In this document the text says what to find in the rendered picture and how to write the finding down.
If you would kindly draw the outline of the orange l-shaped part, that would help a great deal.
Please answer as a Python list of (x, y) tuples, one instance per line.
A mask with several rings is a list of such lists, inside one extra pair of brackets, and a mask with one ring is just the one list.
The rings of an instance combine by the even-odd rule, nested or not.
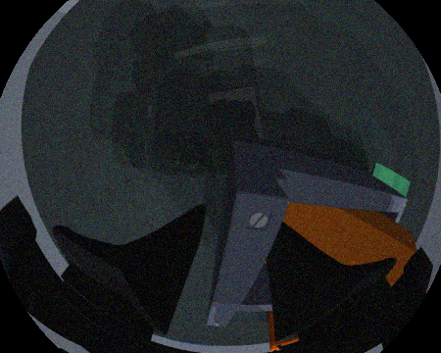
[(290, 201), (283, 222), (345, 266), (397, 259), (386, 275), (390, 287), (404, 274), (406, 263), (417, 252), (412, 232), (378, 211)]

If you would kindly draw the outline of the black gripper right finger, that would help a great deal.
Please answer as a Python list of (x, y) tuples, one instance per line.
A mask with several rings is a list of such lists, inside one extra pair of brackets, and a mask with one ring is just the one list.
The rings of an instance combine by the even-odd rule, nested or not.
[(347, 298), (386, 277), (397, 259), (345, 266), (282, 223), (267, 258), (275, 342), (298, 337)]

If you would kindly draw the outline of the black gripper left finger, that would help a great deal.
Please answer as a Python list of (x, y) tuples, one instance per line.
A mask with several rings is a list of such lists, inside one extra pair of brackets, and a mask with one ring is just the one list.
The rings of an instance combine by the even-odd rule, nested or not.
[(182, 287), (202, 238), (206, 205), (198, 204), (159, 230), (112, 244), (52, 227), (68, 263), (129, 299), (154, 332), (169, 332)]

